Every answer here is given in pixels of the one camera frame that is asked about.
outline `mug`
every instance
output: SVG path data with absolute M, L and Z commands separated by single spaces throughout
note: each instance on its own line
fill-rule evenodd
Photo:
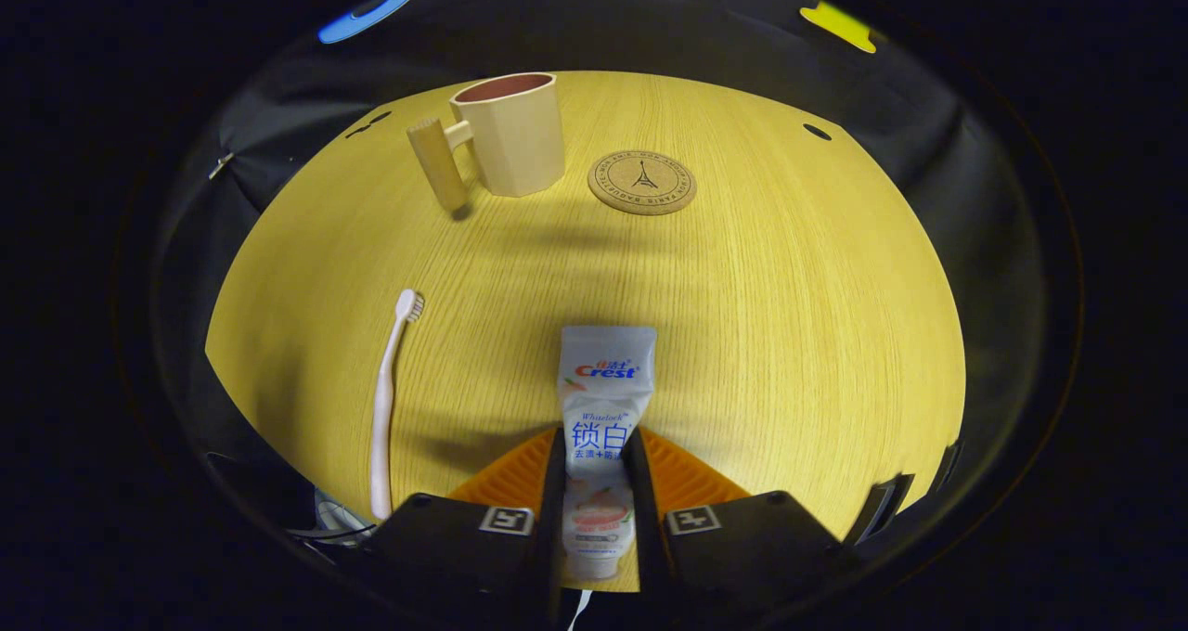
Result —
M 522 197 L 556 183 L 565 171 L 557 77 L 508 74 L 465 88 L 450 99 L 457 122 L 431 119 L 409 128 L 425 177 L 448 212 L 466 204 L 454 150 L 470 141 L 479 178 L 492 195 Z

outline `toothbrush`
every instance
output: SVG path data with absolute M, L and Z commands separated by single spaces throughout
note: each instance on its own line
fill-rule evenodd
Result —
M 387 337 L 384 360 L 379 364 L 379 378 L 375 379 L 375 411 L 372 416 L 372 513 L 380 520 L 392 513 L 392 484 L 388 471 L 387 442 L 392 428 L 392 409 L 396 403 L 396 384 L 392 367 L 396 366 L 396 347 L 400 342 L 404 322 L 415 322 L 425 308 L 425 299 L 415 290 L 400 292 L 396 301 L 396 326 Z

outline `wooden table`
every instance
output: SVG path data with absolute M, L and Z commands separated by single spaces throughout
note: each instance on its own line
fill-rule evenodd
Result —
M 493 197 L 460 151 L 474 213 L 457 222 L 404 131 L 449 119 L 463 86 L 384 103 L 330 141 L 222 286 L 208 356 L 297 471 L 368 513 L 375 374 L 413 288 L 425 310 L 398 359 L 397 505 L 449 493 L 557 423 L 567 324 L 656 327 L 644 424 L 747 491 L 789 491 L 835 536 L 872 484 L 916 474 L 905 506 L 928 490 L 961 423 L 956 309 L 924 229 L 843 128 L 703 82 L 560 72 L 564 177 Z M 666 216 L 602 204 L 587 171 L 619 150 L 676 158 L 696 200 Z M 595 588 L 637 591 L 633 561 Z

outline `orange gripper pad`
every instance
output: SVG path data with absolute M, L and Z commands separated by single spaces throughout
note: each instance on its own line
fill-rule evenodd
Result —
M 449 498 L 488 506 L 532 509 L 539 517 L 544 475 L 556 434 L 556 429 L 550 429 L 520 443 L 450 492 Z
M 751 494 L 733 480 L 665 437 L 639 428 L 651 469 L 661 522 L 669 511 L 746 499 Z

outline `cork coaster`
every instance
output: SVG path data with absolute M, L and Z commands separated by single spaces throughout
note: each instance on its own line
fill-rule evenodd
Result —
M 678 212 L 697 195 L 684 165 L 651 151 L 611 153 L 594 163 L 588 182 L 604 204 L 643 216 Z

